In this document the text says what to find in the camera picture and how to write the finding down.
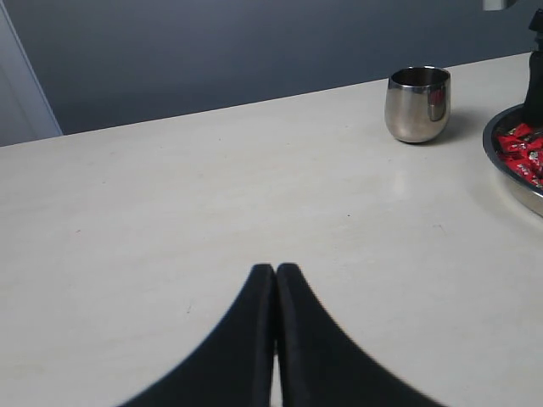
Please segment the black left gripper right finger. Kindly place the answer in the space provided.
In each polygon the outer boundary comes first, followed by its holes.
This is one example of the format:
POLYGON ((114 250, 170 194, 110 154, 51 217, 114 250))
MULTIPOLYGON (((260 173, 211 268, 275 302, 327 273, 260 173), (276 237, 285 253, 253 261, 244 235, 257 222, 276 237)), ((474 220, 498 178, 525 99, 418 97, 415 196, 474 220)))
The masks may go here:
POLYGON ((277 269, 284 406, 438 406, 366 354, 333 320, 301 269, 277 269))

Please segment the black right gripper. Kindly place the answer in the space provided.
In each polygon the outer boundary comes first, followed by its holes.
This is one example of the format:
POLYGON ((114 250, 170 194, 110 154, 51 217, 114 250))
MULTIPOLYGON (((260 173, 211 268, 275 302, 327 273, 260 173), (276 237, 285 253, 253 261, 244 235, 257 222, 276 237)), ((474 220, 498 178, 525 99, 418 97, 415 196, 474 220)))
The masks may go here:
POLYGON ((536 49, 529 57, 529 86, 523 103, 523 123, 542 125, 542 9, 538 8, 530 21, 535 32, 536 49))

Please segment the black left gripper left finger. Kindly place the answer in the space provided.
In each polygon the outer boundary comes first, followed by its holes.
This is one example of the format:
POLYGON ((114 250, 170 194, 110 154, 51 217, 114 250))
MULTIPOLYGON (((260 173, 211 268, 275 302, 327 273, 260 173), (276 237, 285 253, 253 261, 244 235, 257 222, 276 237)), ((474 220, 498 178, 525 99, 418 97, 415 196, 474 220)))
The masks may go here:
POLYGON ((125 406, 268 406, 276 340, 277 279, 254 265, 207 338, 125 406))

